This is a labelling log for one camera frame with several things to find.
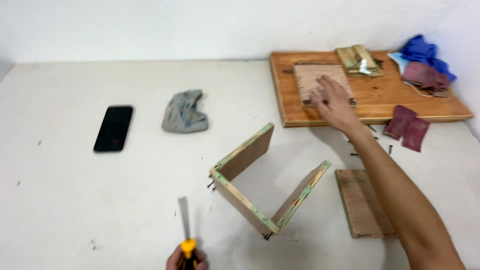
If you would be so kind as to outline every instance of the phone screen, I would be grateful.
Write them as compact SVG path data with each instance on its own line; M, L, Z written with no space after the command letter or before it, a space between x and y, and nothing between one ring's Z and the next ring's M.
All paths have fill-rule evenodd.
M132 113L132 106L108 107L100 131L98 132L93 151L121 151L125 144Z

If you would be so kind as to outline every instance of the screwdriver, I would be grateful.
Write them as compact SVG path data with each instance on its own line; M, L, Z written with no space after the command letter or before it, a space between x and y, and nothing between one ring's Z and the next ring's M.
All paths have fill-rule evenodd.
M194 253L197 242L195 241L195 239L190 238L190 224L188 220L187 197L179 198L179 206L180 206L181 219L183 221L183 232L185 233L185 240L180 244L180 247L185 259L182 265L180 265L180 269L194 270L194 269L197 269L197 266L198 266L198 260Z

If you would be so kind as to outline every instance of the hand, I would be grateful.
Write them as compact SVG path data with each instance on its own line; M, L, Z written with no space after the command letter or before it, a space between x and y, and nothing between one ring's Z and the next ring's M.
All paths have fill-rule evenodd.
M310 100L329 126L347 136L360 127L364 128L350 107L347 91L338 82L327 75L317 78L317 82L325 89L328 105L324 104L322 96L314 92L310 95Z
M196 270L208 270L208 267L205 262L205 254L200 251L198 248L194 250L195 256L198 260L198 266ZM183 256L183 252L180 248L180 245L173 251L172 255L167 260L167 265L165 267L166 270L179 270L181 264L185 257Z

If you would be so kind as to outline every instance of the orange wooden board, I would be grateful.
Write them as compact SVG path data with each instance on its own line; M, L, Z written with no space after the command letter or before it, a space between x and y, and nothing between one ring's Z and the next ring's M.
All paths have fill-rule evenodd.
M400 80L395 62L387 51L373 51L373 57L383 60L384 76L348 77L348 83L358 103L355 113L365 124L385 124L393 117L396 105L403 105L431 123L455 122L473 117L473 113L456 96L448 98L422 97ZM295 63L340 63L335 52L272 52L270 67L275 85L278 109L284 127L322 126L325 121L315 108L303 108L293 74Z

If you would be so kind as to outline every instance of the small wooden board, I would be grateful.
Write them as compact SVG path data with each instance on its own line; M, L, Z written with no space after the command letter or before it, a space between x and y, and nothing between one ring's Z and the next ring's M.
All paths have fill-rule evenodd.
M310 101L312 92L316 92L321 95L324 100L328 100L328 95L325 93L324 88L316 81L316 79L322 75L328 75L336 80L347 90L350 96L350 104L352 106L357 105L353 97L352 89L348 84L347 76L345 76L340 64L297 64L293 65L293 72L297 80L300 101L303 107L315 108L315 105Z
M384 76L347 77L358 103L355 113L364 124L386 124L393 117L396 105L403 105L430 123L461 121L473 113L456 96L446 98L422 97L400 79L396 63L387 51L373 51L372 56L384 61ZM340 59L328 52L272 52L270 67L275 86L278 110L284 127L322 126L326 122L315 108L304 108L300 102L293 65L298 63L338 64Z
M331 163L325 160L313 170L293 191L284 205L275 214L275 221L265 216L249 199L247 199L231 181L255 160L267 152L270 145L274 125L268 123L259 132L250 137L233 152L217 162L210 175L216 189L228 200L260 233L268 239L272 234L285 227L298 206L308 196L318 179L330 168Z
M335 170L353 238L396 237L364 170Z

